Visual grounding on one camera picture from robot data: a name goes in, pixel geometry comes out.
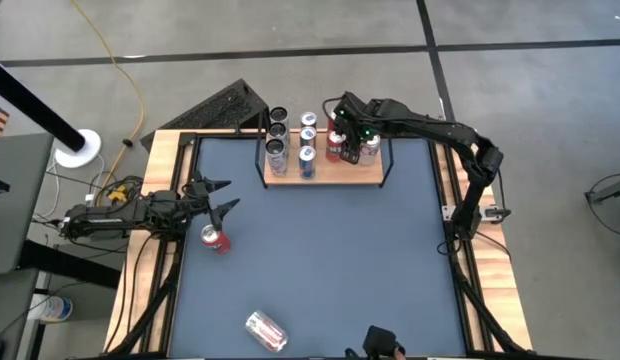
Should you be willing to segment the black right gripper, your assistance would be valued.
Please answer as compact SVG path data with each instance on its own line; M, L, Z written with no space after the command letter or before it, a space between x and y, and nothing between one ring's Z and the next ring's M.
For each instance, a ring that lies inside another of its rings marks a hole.
M343 93L334 110L336 119L334 129L346 135L342 143L340 158L350 164L358 164L360 158L359 144L374 135L384 134L380 120L383 99L371 99L367 103L354 93Z

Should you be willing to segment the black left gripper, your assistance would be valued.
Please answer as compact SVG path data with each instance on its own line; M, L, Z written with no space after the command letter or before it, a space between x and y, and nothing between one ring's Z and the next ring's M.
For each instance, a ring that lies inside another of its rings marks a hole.
M211 180L201 175L194 174L192 188L195 193L186 193L184 196L175 191L162 190L159 192L159 223L161 225L174 225L190 221L194 216L209 211L211 225L215 230L221 230L223 220L229 211L239 203L239 199L210 208L209 196L212 193L231 184L230 180Z

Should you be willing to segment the silver Diet Coke can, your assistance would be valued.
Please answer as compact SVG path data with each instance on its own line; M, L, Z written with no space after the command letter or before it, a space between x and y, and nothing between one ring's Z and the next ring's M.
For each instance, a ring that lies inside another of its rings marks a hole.
M287 333L262 311L253 312L244 325L246 331L273 353L279 353L287 344Z
M359 146L358 164L362 166L373 165L380 147L381 137L379 135L374 135L367 140L362 140Z

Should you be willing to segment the black can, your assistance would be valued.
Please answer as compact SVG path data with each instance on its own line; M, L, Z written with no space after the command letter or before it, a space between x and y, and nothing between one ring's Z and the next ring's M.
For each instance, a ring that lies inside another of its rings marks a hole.
M270 139L266 142L266 158L271 172L283 177L288 170L288 145L281 139Z

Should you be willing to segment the white bottle blue label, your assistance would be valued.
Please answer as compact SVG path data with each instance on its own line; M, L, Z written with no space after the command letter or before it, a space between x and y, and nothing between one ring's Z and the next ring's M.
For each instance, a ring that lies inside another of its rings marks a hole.
M34 294L27 319L45 323L63 322L72 311L73 302L70 299L56 295Z

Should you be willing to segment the grey desk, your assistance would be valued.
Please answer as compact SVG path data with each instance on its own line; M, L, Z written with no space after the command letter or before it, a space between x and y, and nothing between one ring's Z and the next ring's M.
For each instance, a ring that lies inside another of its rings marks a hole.
M19 259L31 224L53 139L48 134L0 137L0 360L15 360L38 276L20 270Z

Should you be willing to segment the black pole white round base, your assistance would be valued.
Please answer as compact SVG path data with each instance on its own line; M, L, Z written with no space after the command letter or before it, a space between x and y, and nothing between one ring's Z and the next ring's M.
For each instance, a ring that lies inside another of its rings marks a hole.
M100 155L102 140L97 132L72 127L1 64L0 97L54 137L54 160L60 166L84 167Z

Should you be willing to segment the grey stand foot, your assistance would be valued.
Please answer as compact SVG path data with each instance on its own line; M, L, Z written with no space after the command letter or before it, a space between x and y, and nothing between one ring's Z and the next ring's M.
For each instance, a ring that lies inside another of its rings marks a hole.
M612 174L609 175L605 178L603 178L602 180L599 180L597 183L595 183L592 188L585 193L585 197L587 199L587 201L590 204L593 203L601 203L605 200L609 200L612 198L618 198L620 197L620 180L607 186L602 188L601 190L595 191L594 188L599 185L601 182L611 179L613 177L618 177L618 174Z

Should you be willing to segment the wooden shelf black metal frame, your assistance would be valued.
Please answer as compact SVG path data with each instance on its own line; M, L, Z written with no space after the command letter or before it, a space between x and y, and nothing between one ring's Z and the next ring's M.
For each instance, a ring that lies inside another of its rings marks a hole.
M266 155L266 142L270 140L271 135L267 133L265 139L262 139L260 135L257 138L255 166L265 188L283 185L378 185L382 187L394 166L392 140L387 141L387 149L379 150L374 156L374 161L369 165L352 165L326 156L328 128L318 128L314 142L317 152L314 162L315 176L304 180L301 177L298 161L301 130L291 128L290 120L283 121L283 124L288 130L287 150L289 153L285 174L277 175L270 167Z

